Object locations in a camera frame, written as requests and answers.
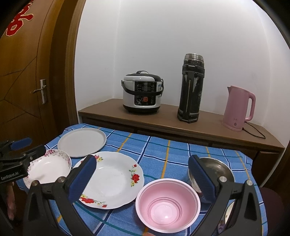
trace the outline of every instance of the wall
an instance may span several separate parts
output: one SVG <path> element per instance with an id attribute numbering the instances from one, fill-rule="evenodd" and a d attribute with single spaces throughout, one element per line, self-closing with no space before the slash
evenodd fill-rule
<path id="1" fill-rule="evenodd" d="M 120 0 L 87 0 L 75 52 L 77 110 L 113 97 L 113 71 Z"/>
<path id="2" fill-rule="evenodd" d="M 141 69 L 164 79 L 163 103 L 178 105 L 189 52 L 205 60 L 202 110 L 223 114 L 226 87 L 243 87 L 257 97 L 253 122 L 288 144 L 290 51 L 252 0 L 87 0 L 76 47 L 77 109 L 122 98 L 121 79 Z"/>

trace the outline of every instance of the pink bowl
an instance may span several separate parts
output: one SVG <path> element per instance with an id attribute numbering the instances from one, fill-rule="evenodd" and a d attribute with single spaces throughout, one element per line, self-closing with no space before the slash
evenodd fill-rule
<path id="1" fill-rule="evenodd" d="M 191 186 L 176 179 L 158 179 L 145 185 L 136 198 L 140 220 L 161 233 L 188 228 L 200 212 L 200 199 Z"/>

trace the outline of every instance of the table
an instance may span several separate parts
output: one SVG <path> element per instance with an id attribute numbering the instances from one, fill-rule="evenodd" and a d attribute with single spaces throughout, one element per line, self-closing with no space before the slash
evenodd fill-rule
<path id="1" fill-rule="evenodd" d="M 283 145 L 265 128 L 252 124 L 266 139 L 245 131 L 236 132 L 221 124 L 223 115 L 200 111 L 198 121 L 188 124 L 177 119 L 178 106 L 161 104 L 157 113 L 132 114 L 123 107 L 122 99 L 110 99 L 79 111 L 86 124 L 130 133 L 208 147 L 239 150 L 253 160 L 252 174 L 260 186 L 284 151 Z M 260 134 L 248 124 L 245 129 Z"/>
<path id="2" fill-rule="evenodd" d="M 88 124 L 77 124 L 68 127 L 60 136 L 46 144 L 46 148 L 56 149 L 58 140 L 64 134 L 85 127 L 98 128 L 106 134 L 107 143 L 101 151 L 117 151 L 136 160 L 143 169 L 145 184 L 159 178 L 175 178 L 187 182 L 187 161 L 190 155 L 196 154 L 199 157 L 208 156 L 219 159 L 231 168 L 236 182 L 244 183 L 247 179 L 251 179 L 254 182 L 261 210 L 262 235 L 267 235 L 266 210 L 259 187 L 251 173 L 252 160 L 243 153 L 234 150 L 165 140 L 158 137 L 133 134 Z M 72 158 L 72 166 L 79 160 L 80 158 Z M 22 179 L 18 180 L 17 184 L 22 190 L 28 192 Z M 50 200 L 50 205 L 57 222 L 69 234 L 69 230 L 60 215 L 55 201 Z M 90 208 L 79 201 L 74 202 L 73 205 L 95 235 L 141 236 L 145 230 L 148 230 L 136 214 L 134 201 L 113 210 Z M 206 211 L 202 209 L 195 223 L 186 230 L 178 233 L 162 234 L 152 232 L 151 230 L 149 232 L 154 233 L 156 236 L 189 236 L 201 222 L 205 214 Z"/>

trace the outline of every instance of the power cord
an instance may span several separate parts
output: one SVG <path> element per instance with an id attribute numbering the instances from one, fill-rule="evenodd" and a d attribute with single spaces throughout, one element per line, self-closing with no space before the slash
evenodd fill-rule
<path id="1" fill-rule="evenodd" d="M 252 126 L 256 131 L 258 131 L 263 137 L 261 136 L 257 136 L 257 135 L 254 135 L 252 133 L 250 133 L 249 131 L 245 130 L 244 127 L 242 128 L 242 130 L 246 131 L 247 133 L 249 133 L 250 135 L 254 136 L 254 137 L 257 137 L 257 138 L 262 138 L 262 139 L 266 139 L 266 136 L 263 135 L 259 130 L 257 130 L 254 126 Z"/>

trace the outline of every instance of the thermos lid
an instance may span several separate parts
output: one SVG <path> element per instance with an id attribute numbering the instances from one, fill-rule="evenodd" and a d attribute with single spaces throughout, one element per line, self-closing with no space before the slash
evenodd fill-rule
<path id="1" fill-rule="evenodd" d="M 195 53 L 187 53 L 184 59 L 194 59 L 194 60 L 199 60 L 203 62 L 203 57 Z"/>
<path id="2" fill-rule="evenodd" d="M 146 76 L 146 77 L 152 77 L 155 81 L 161 82 L 161 78 L 158 75 L 148 74 L 148 72 L 147 71 L 144 71 L 144 70 L 140 70 L 140 71 L 137 71 L 134 74 L 128 74 L 126 76 Z"/>

